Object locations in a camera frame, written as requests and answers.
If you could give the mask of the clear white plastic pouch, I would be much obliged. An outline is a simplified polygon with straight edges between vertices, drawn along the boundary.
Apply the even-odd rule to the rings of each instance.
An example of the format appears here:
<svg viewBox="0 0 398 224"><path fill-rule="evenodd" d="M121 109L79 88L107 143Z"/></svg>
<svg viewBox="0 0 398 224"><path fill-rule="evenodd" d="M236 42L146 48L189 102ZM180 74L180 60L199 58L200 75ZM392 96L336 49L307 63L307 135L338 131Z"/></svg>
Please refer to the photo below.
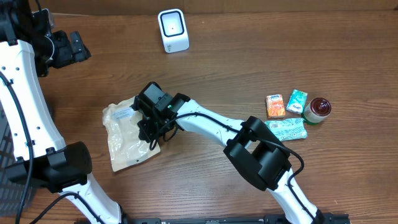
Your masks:
<svg viewBox="0 0 398 224"><path fill-rule="evenodd" d="M103 110L102 122L108 134L108 149L114 172L140 164L160 153L160 147L149 149L149 143L139 139L137 123L142 115L131 106L135 98L111 103Z"/></svg>

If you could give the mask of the orange tissue pack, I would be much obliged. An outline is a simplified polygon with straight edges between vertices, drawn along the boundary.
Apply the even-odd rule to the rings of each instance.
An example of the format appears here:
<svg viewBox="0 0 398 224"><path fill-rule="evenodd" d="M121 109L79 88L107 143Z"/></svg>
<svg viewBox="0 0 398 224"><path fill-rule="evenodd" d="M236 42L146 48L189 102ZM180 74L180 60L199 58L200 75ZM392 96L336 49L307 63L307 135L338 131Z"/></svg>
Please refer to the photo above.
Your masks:
<svg viewBox="0 0 398 224"><path fill-rule="evenodd" d="M283 118L285 106L281 94L266 96L266 111L268 118Z"/></svg>

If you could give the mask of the teal crinkled snack packet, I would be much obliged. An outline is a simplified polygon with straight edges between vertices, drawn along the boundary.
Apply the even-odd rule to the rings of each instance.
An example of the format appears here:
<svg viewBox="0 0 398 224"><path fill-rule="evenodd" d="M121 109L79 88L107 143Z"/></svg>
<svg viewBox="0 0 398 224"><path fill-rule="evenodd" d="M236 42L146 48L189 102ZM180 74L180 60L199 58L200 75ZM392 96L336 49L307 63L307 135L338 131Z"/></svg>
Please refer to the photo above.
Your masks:
<svg viewBox="0 0 398 224"><path fill-rule="evenodd" d="M308 136L303 118L265 121L264 123L279 141L306 139Z"/></svg>

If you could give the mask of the teal tissue pack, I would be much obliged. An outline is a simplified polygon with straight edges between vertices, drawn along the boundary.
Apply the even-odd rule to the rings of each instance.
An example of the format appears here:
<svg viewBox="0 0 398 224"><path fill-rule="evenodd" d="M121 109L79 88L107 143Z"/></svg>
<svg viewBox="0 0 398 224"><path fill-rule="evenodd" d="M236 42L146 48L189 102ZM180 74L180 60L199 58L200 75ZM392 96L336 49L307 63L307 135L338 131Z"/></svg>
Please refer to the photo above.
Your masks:
<svg viewBox="0 0 398 224"><path fill-rule="evenodd" d="M292 113L302 114L304 111L307 96L308 93L304 91L293 90L287 103L286 110Z"/></svg>

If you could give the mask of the green lidded container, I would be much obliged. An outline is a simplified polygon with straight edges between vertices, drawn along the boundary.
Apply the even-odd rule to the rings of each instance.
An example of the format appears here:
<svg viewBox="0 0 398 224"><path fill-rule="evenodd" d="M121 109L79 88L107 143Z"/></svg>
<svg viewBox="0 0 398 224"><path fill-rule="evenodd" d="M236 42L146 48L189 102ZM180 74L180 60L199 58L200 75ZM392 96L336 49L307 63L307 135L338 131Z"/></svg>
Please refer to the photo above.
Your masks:
<svg viewBox="0 0 398 224"><path fill-rule="evenodd" d="M308 124L321 123L331 113L331 103L325 98L314 98L302 113L302 118Z"/></svg>

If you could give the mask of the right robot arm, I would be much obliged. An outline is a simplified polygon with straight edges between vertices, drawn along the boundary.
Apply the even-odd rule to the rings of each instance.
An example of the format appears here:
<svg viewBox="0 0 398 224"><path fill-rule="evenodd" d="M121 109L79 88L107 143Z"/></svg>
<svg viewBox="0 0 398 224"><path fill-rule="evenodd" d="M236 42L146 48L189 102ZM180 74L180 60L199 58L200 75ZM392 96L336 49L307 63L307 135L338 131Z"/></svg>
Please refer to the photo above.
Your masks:
<svg viewBox="0 0 398 224"><path fill-rule="evenodd" d="M232 119L210 111L187 95L171 96L156 82L150 82L134 98L131 106L142 114L138 122L139 139L153 149L166 141L171 131L197 133L222 146L234 168L253 187L268 191L289 223L323 223L322 212L306 198L298 186L290 156L302 158L284 146L257 117Z"/></svg>

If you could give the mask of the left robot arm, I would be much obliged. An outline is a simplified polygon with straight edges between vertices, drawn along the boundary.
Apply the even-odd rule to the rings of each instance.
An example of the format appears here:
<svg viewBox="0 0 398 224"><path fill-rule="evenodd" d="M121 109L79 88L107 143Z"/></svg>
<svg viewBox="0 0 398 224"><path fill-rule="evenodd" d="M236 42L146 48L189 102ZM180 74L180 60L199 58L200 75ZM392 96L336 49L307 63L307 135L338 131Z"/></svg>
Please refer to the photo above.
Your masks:
<svg viewBox="0 0 398 224"><path fill-rule="evenodd" d="M90 223L124 223L122 208L93 176L87 146L67 144L59 133L39 83L49 68L90 55L79 33L53 30L48 9L32 11L28 1L1 2L1 104L16 160L5 172L26 190L46 188L69 199Z"/></svg>

